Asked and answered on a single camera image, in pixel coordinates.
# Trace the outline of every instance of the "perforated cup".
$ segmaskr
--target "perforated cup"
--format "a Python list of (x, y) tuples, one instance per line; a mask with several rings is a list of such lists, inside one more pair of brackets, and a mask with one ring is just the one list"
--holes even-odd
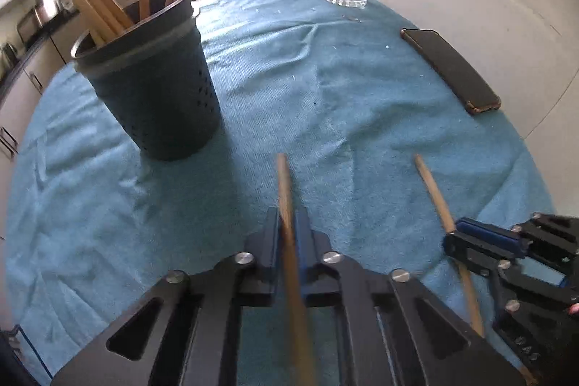
[(103, 47), (85, 32), (72, 48), (76, 70), (147, 156), (172, 161), (201, 149), (221, 111), (201, 46), (191, 0), (164, 7), (138, 23), (139, 3), (126, 12), (135, 26)]

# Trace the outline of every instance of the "cabinet handle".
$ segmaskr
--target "cabinet handle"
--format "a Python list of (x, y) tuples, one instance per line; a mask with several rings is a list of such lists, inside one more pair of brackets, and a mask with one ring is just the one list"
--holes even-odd
[(31, 73), (28, 77), (32, 81), (33, 86), (37, 88), (38, 92), (42, 93), (42, 89), (44, 89), (44, 87), (42, 86), (42, 83), (39, 81), (39, 79), (36, 77), (36, 74)]
[(2, 143), (3, 143), (5, 146), (8, 146), (9, 148), (12, 149), (12, 151), (13, 151), (13, 152), (12, 152), (12, 156), (14, 156), (14, 153), (17, 153), (17, 152), (18, 152), (18, 141), (16, 141), (16, 139), (15, 139), (15, 138), (10, 134), (10, 132), (9, 132), (6, 128), (4, 128), (4, 127), (0, 128), (0, 140), (2, 141)]

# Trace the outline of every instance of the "blue towel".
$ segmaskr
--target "blue towel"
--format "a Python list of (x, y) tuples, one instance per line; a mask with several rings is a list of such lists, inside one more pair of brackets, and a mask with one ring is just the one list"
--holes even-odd
[[(289, 155), (297, 203), (336, 250), (372, 270), (416, 273), (463, 318), (413, 154), (456, 218), (508, 227), (552, 209), (503, 113), (468, 115), (401, 39), (412, 24), (379, 2), (216, 0), (198, 26), (223, 122), (188, 159), (141, 156), (71, 64), (28, 127), (9, 200), (8, 283), (16, 320), (52, 372), (168, 270), (204, 271), (239, 251), (276, 204), (278, 152)], [(508, 354), (475, 279), (489, 340)], [(291, 384), (282, 305), (244, 314), (240, 385)], [(330, 314), (311, 316), (320, 384), (337, 384)]]

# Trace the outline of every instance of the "kitchen counter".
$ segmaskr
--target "kitchen counter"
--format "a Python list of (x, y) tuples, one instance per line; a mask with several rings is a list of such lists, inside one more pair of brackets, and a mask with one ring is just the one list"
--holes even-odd
[(16, 82), (16, 79), (18, 79), (18, 77), (24, 71), (26, 63), (42, 47), (45, 41), (51, 41), (50, 35), (52, 33), (62, 27), (77, 14), (78, 11), (76, 10), (73, 12), (60, 12), (59, 15), (54, 17), (48, 24), (45, 25), (45, 27), (36, 38), (33, 38), (33, 40), (29, 42), (30, 46), (28, 46), (26, 53), (24, 53), (24, 55), (19, 58), (18, 64), (16, 64), (15, 67), (13, 67), (0, 79), (0, 106), (2, 106), (6, 96), (8, 95), (8, 92), (10, 92), (10, 89)]

